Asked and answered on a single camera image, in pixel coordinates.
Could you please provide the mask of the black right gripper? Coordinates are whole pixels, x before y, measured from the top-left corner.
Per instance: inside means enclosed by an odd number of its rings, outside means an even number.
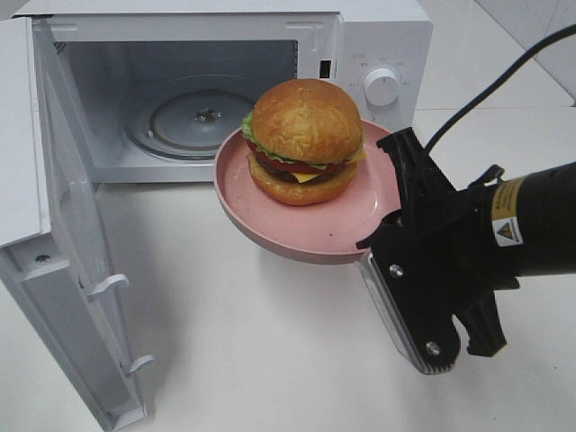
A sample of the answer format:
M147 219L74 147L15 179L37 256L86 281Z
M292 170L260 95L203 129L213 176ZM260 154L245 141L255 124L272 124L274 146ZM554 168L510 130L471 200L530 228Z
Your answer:
M400 208L357 247L423 271L440 306L465 327L467 352L495 356L507 344L495 292L516 289L519 283L491 259L520 243L519 180L456 192L430 156L419 163L425 151L412 128L376 145L393 164Z

